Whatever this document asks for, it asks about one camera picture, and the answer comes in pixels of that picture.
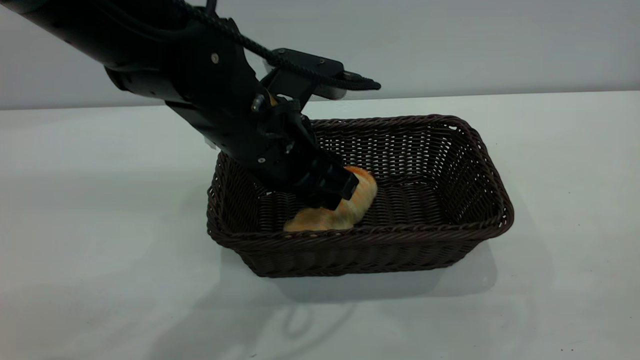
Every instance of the brown wicker basket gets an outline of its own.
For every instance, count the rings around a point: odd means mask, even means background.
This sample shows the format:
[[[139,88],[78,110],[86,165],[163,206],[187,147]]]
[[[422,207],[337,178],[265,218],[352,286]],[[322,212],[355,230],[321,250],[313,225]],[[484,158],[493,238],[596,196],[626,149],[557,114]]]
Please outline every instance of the brown wicker basket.
[[[325,149],[370,170],[378,196],[347,231],[284,233],[302,205],[255,184],[220,154],[209,190],[209,234],[259,276],[333,276],[454,264],[511,227],[513,206],[478,133],[429,115],[315,120]]]

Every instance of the black cable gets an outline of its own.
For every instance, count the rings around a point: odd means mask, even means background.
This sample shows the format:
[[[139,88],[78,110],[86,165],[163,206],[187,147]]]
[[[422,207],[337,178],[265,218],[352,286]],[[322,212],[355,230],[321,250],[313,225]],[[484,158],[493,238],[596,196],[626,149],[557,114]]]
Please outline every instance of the black cable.
[[[207,15],[214,16],[216,13],[216,5],[218,4],[218,0],[207,0]]]
[[[209,26],[234,43],[244,47],[257,56],[264,58],[269,62],[269,64],[279,69],[292,72],[293,74],[299,75],[305,79],[309,79],[320,84],[345,90],[378,90],[381,87],[379,83],[373,81],[372,79],[367,79],[364,77],[359,77],[352,80],[335,79],[331,78],[330,76],[322,75],[306,67],[302,67],[256,43],[250,38],[240,34],[240,32],[236,31],[235,29],[226,26],[220,20],[208,16],[205,12],[196,9],[184,0],[173,0],[173,3],[180,11],[184,12],[186,16],[191,17],[192,19],[206,26]]]

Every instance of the white table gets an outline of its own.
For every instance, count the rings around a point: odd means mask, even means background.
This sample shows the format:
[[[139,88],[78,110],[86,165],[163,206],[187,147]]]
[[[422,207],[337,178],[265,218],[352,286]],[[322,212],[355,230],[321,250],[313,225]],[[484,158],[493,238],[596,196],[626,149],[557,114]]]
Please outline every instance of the white table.
[[[468,120],[514,226],[445,270],[261,279],[206,234],[216,153],[168,108],[0,111],[0,359],[638,359],[640,92],[306,113]]]

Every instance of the basket rim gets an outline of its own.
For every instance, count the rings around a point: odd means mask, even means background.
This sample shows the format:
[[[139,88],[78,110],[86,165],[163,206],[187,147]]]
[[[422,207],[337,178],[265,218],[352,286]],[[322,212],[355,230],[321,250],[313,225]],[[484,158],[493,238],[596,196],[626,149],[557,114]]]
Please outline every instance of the basket rim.
[[[349,242],[348,247],[360,245],[374,245],[375,243],[388,243],[388,236],[390,234],[399,237],[399,242],[413,242],[416,238],[416,234],[424,235],[431,241],[440,240],[486,240],[488,238],[494,238],[505,233],[511,225],[513,225],[514,214],[513,205],[509,199],[509,195],[502,184],[500,175],[498,174],[495,165],[493,164],[491,157],[488,154],[486,146],[480,137],[480,134],[473,129],[467,121],[453,116],[453,115],[407,115],[400,117],[373,117],[373,118],[353,118],[353,119],[316,119],[312,120],[314,127],[335,127],[344,124],[348,124],[350,127],[362,126],[362,127],[379,127],[380,122],[393,120],[394,125],[398,123],[402,125],[424,125],[424,124],[439,124],[443,126],[456,126],[461,127],[463,130],[463,136],[467,138],[469,143],[476,146],[473,148],[473,157],[478,162],[483,161],[484,166],[481,166],[481,173],[487,178],[489,185],[493,188],[496,206],[498,212],[491,217],[488,217],[482,221],[468,222],[456,225],[427,225],[427,224],[402,224],[402,225],[383,225],[383,226],[360,226],[354,227],[348,230],[327,230],[327,231],[302,231],[302,232],[230,232],[226,229],[222,229],[216,225],[216,219],[220,217],[215,214],[212,208],[212,189],[214,187],[224,187],[220,182],[222,177],[214,175],[212,182],[212,188],[209,189],[209,206],[207,210],[207,227],[209,228],[209,234],[221,245],[228,244],[227,247],[250,247],[253,250],[259,250],[263,248],[260,246],[260,241],[265,239],[287,239],[283,241],[283,248],[291,249],[291,247],[305,246],[306,242],[311,241],[313,248],[318,248],[321,243],[327,245],[327,247],[335,247],[336,242]],[[218,161],[229,161],[230,158],[220,153]],[[352,237],[366,239],[363,241],[353,242]],[[267,248],[275,249],[271,243]]]

